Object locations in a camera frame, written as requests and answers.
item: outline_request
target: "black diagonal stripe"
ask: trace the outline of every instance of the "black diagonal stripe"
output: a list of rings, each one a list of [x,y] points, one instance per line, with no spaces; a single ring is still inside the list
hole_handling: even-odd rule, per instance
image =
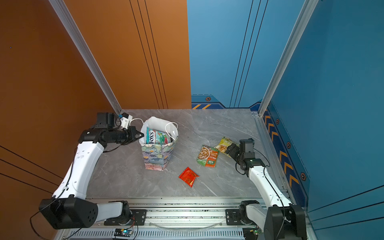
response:
[[[29,183],[23,182],[23,181],[21,181],[21,180],[18,180],[18,179],[16,179],[16,178],[10,177],[10,176],[8,176],[8,175],[5,175],[5,174],[3,174],[3,173],[0,173],[0,174],[1,174],[1,175],[3,175],[3,176],[9,177],[10,179],[13,179],[13,180],[16,180],[16,181],[22,182],[22,183],[24,183],[24,184],[26,184],[26,185],[29,185],[29,186],[31,186],[31,187],[35,187],[35,188],[37,188],[37,189],[43,190],[44,192],[47,192],[47,193],[53,194],[53,192],[49,192],[49,191],[47,191],[47,190],[44,190],[44,189],[42,189],[42,188],[39,188],[39,187],[36,187],[36,186],[34,186],[34,185],[32,185],[32,184],[29,184]]]
[[[141,9],[140,9],[139,0],[137,0],[137,5],[139,6],[139,11],[140,11],[140,16],[141,16],[141,21],[142,21],[142,23],[143,23],[143,27],[144,27],[145,38],[147,39],[147,44],[148,44],[148,49],[149,49],[149,55],[151,56],[151,60],[152,60],[153,71],[155,72],[155,78],[156,78],[156,82],[157,82],[157,87],[158,87],[158,89],[159,89],[159,94],[160,94],[161,104],[163,105],[163,108],[164,108],[163,97],[161,96],[161,91],[160,91],[159,81],[157,80],[157,74],[156,74],[155,64],[153,63],[153,58],[152,58],[152,53],[151,53],[151,47],[149,46],[148,36],[147,36],[147,31],[145,30],[145,25],[144,25],[144,20],[143,20],[143,15],[141,15]]]
[[[145,51],[144,51],[143,42],[141,41],[140,32],[139,32],[139,27],[137,26],[137,22],[136,22],[135,13],[133,12],[133,7],[132,7],[132,3],[131,3],[131,0],[129,0],[129,4],[131,5],[131,9],[132,9],[133,18],[134,18],[134,20],[135,20],[135,24],[136,24],[136,28],[137,28],[137,33],[139,34],[139,38],[140,38],[140,42],[141,42],[141,47],[143,48],[143,53],[144,53],[144,57],[145,57],[145,62],[147,63],[147,67],[148,67],[149,76],[150,76],[150,78],[151,78],[151,82],[152,82],[153,91],[154,91],[154,93],[155,93],[155,97],[156,97],[156,101],[157,101],[157,106],[158,106],[158,108],[160,108],[160,105],[159,105],[159,101],[158,101],[158,99],[157,99],[157,95],[156,95],[156,91],[155,91],[155,85],[153,85],[153,80],[152,80],[151,71],[149,70],[149,65],[148,65],[147,57],[146,57],[146,55],[145,55]]]
[[[330,215],[330,216],[318,218],[318,219],[315,219],[315,220],[311,220],[311,222],[314,222],[314,221],[317,221],[317,220],[321,220],[321,219],[325,219],[325,218],[328,218],[328,217],[337,216],[337,215],[344,214],[344,213],[347,213],[347,212],[353,212],[353,211],[356,211],[356,210],[359,210],[359,209],[364,209],[366,207],[371,207],[371,206],[379,205],[379,204],[382,204],[382,203],[384,203],[384,202],[378,202],[378,203],[367,205],[367,206],[364,206],[364,207],[359,207],[359,208],[348,210],[348,211],[345,211],[345,212],[340,212],[340,213],[333,214],[333,215]]]
[[[29,161],[29,160],[28,160],[28,159],[26,159],[25,157],[22,157],[22,156],[20,156],[19,154],[15,153],[15,152],[12,152],[11,150],[9,150],[9,149],[7,149],[7,148],[5,148],[5,147],[1,146],[1,145],[0,145],[0,147],[1,147],[1,148],[3,148],[3,149],[5,149],[5,150],[7,150],[8,152],[10,152],[10,153],[13,153],[14,155],[16,155],[16,156],[18,156],[18,157],[20,157],[20,158],[22,158],[22,159],[24,159],[24,160],[26,160],[26,161],[28,161],[28,162],[32,163],[33,165],[36,165],[36,166],[38,166],[39,168],[41,168],[41,169],[44,169],[44,170],[46,170],[47,172],[50,172],[50,173],[52,173],[53,175],[55,175],[55,176],[57,176],[57,177],[59,177],[59,178],[63,179],[63,178],[62,178],[62,177],[60,177],[59,175],[57,175],[57,174],[54,174],[53,172],[51,172],[51,171],[49,171],[49,170],[47,170],[47,169],[43,168],[42,166],[40,166],[40,165],[38,165],[38,164],[36,164],[36,163],[34,163],[34,162],[32,162],[32,161]]]
[[[368,221],[378,220],[378,219],[382,219],[382,218],[384,218],[384,217],[371,218],[371,219],[367,219],[367,220],[362,220],[362,221],[357,221],[357,222],[350,222],[350,223],[335,225],[335,226],[331,226],[331,227],[323,227],[323,228],[315,229],[315,231],[316,230],[321,230],[321,229],[333,228],[333,227],[340,227],[340,226],[345,226],[345,225],[350,225],[350,224],[355,224],[355,223],[368,222]]]
[[[231,102],[229,103],[229,107],[231,107],[231,104],[232,104],[232,98],[233,98],[233,92],[235,91],[236,78],[237,78],[237,73],[238,73],[238,71],[239,71],[241,55],[242,55],[242,53],[243,53],[243,47],[244,47],[244,42],[245,42],[245,36],[247,35],[247,29],[248,29],[249,18],[251,17],[252,5],[253,5],[253,0],[252,0],[252,4],[251,4],[251,9],[249,10],[249,16],[248,16],[247,27],[245,28],[245,34],[244,34],[243,45],[241,46],[240,58],[239,58],[239,63],[238,63],[238,65],[237,65],[236,76],[235,76],[235,82],[233,83],[232,96],[231,96]]]
[[[247,57],[248,57],[249,47],[251,46],[251,41],[252,41],[253,31],[255,30],[256,19],[257,19],[257,15],[259,14],[259,9],[260,9],[260,3],[261,3],[261,2],[262,2],[262,1],[260,0],[260,2],[259,2],[259,7],[257,8],[257,13],[256,13],[255,22],[253,23],[253,28],[252,28],[252,33],[251,33],[251,39],[249,40],[247,54],[245,55],[245,61],[244,61],[244,65],[243,65],[243,71],[242,71],[242,73],[241,73],[240,82],[239,82],[239,87],[237,88],[237,94],[236,94],[235,103],[233,104],[233,107],[235,107],[235,105],[236,105],[237,95],[239,94],[240,85],[241,85],[241,79],[243,78],[244,68],[245,68],[245,64],[246,64],[246,62],[247,62]]]
[[[146,2],[146,0],[144,0],[144,3],[145,3],[145,8],[146,8],[146,10],[147,10],[149,27],[150,27],[150,29],[151,29],[152,40],[153,40],[153,46],[155,47],[155,54],[156,54],[156,59],[157,59],[157,65],[159,66],[159,72],[160,72],[161,84],[163,85],[164,98],[166,99],[166,105],[167,105],[167,108],[168,108],[166,89],[164,88],[163,77],[161,76],[161,69],[160,69],[160,64],[159,64],[159,57],[158,57],[158,55],[157,55],[157,51],[156,51],[155,39],[153,38],[153,32],[152,32],[152,27],[151,27],[151,21],[149,20],[149,14],[148,14],[148,8],[147,8],[147,2]]]
[[[361,192],[361,193],[359,193],[359,194],[356,194],[356,195],[353,195],[353,196],[350,196],[350,197],[347,197],[347,198],[341,199],[341,200],[339,200],[339,201],[337,201],[337,202],[333,202],[333,203],[331,203],[331,204],[327,204],[327,205],[325,205],[325,206],[322,206],[322,207],[319,207],[319,208],[313,209],[313,210],[309,211],[308,213],[310,213],[310,212],[313,212],[313,211],[316,211],[316,210],[319,210],[319,209],[322,209],[323,207],[328,207],[328,206],[330,206],[330,205],[332,205],[332,204],[336,204],[336,203],[338,203],[338,202],[342,202],[342,201],[344,201],[344,200],[347,200],[347,199],[350,199],[350,198],[356,197],[356,196],[358,196],[358,195],[361,195],[361,194],[364,194],[364,193],[367,193],[367,192],[370,192],[370,191],[373,191],[373,190],[379,189],[379,188],[381,188],[381,187],[384,187],[384,185],[381,185],[381,186],[378,186],[378,187],[375,187],[375,188],[369,189],[369,190],[367,190],[367,191],[365,191],[365,192]]]
[[[247,74],[246,74],[246,76],[245,76],[244,85],[243,85],[243,90],[241,91],[241,95],[240,95],[240,99],[239,99],[239,104],[237,105],[237,107],[240,106],[241,97],[243,96],[245,82],[247,81],[249,68],[251,67],[251,62],[252,62],[253,54],[255,53],[256,43],[257,43],[257,39],[259,38],[260,29],[262,28],[263,19],[264,19],[265,10],[266,10],[266,6],[267,6],[267,5],[268,5],[268,0],[267,0],[267,2],[266,2],[266,4],[265,4],[265,9],[264,9],[263,17],[262,17],[262,22],[260,23],[259,32],[257,33],[255,46],[253,47],[253,52],[252,52],[252,56],[251,56],[251,61],[249,61],[248,71],[247,71]]]
[[[27,170],[24,170],[24,169],[22,169],[21,167],[18,167],[18,166],[16,166],[16,165],[13,165],[12,163],[7,162],[7,161],[5,161],[5,160],[3,160],[3,159],[0,159],[0,161],[3,161],[3,162],[5,162],[5,163],[8,163],[8,164],[11,165],[11,166],[14,166],[14,167],[16,167],[16,168],[18,168],[18,169],[20,169],[20,170],[23,170],[24,172],[27,172],[27,173],[32,174],[32,175],[34,175],[34,176],[36,176],[36,177],[38,177],[38,178],[40,178],[40,179],[43,179],[43,180],[45,180],[45,181],[47,181],[47,182],[50,182],[50,183],[52,183],[52,184],[54,184],[54,185],[56,185],[56,186],[59,186],[59,185],[57,185],[56,183],[53,183],[53,182],[51,182],[51,181],[48,181],[48,180],[46,180],[45,178],[42,178],[42,177],[40,177],[40,176],[37,176],[36,174],[33,174],[33,173],[31,173],[31,172],[29,172],[29,171],[27,171]]]

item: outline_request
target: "orange wall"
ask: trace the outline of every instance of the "orange wall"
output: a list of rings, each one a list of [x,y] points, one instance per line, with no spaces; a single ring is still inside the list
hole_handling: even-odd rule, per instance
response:
[[[65,4],[123,109],[190,108],[186,0]]]
[[[48,1],[0,1],[0,145],[64,176],[79,135],[113,112]],[[61,178],[0,148],[0,159],[55,184]],[[0,173],[49,192],[57,186],[0,161]],[[1,239],[39,239],[29,217],[50,193],[0,175]],[[38,214],[36,230],[55,231]]]

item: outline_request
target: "marble surface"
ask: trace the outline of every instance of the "marble surface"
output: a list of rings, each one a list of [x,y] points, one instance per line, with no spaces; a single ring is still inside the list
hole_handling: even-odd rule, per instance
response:
[[[216,146],[223,136],[233,141],[253,138],[255,148],[264,148],[249,109],[142,109],[124,110],[144,121],[151,116],[177,122],[179,139],[165,171],[146,170],[140,144],[121,146],[102,154],[91,180],[87,197],[259,197],[255,185],[235,170],[235,161],[219,153],[216,167],[204,167],[196,157],[201,146]],[[140,120],[132,125],[141,129]],[[106,150],[116,145],[110,144]],[[256,152],[256,158],[263,158]],[[191,188],[179,175],[190,167],[198,177]]]

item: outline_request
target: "teal candy package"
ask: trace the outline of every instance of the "teal candy package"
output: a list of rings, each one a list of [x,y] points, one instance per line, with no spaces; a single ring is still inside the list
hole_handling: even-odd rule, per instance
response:
[[[165,132],[147,128],[147,144],[165,145],[171,142],[171,138]]]

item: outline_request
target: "blue wall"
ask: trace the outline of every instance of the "blue wall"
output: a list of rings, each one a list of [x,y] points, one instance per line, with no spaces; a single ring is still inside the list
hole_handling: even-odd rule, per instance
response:
[[[384,204],[316,219],[384,201],[384,187],[315,209],[384,184],[383,89],[384,2],[320,0],[271,103],[308,171],[320,240],[382,239],[383,219],[332,226],[383,217]]]
[[[249,107],[262,99],[303,2],[254,0],[251,10],[251,0],[188,0],[192,94],[213,95],[225,107]]]

